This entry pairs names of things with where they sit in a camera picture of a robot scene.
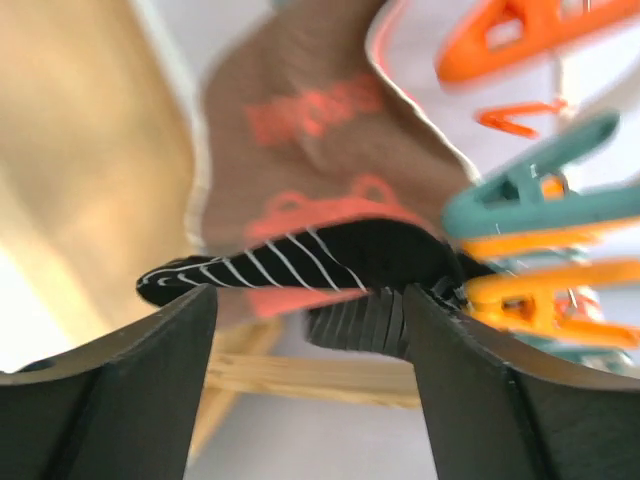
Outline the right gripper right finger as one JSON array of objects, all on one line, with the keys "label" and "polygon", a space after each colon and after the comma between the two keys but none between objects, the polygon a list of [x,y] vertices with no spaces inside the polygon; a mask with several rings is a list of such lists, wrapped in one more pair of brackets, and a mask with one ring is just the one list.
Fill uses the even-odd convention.
[{"label": "right gripper right finger", "polygon": [[403,308],[439,478],[638,479],[638,379],[551,356],[415,286]]}]

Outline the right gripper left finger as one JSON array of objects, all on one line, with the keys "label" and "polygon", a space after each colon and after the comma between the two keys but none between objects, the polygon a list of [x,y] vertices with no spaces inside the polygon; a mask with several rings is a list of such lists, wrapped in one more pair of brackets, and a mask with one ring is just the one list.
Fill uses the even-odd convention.
[{"label": "right gripper left finger", "polygon": [[4,479],[181,479],[216,327],[198,287],[154,314],[1,375]]}]

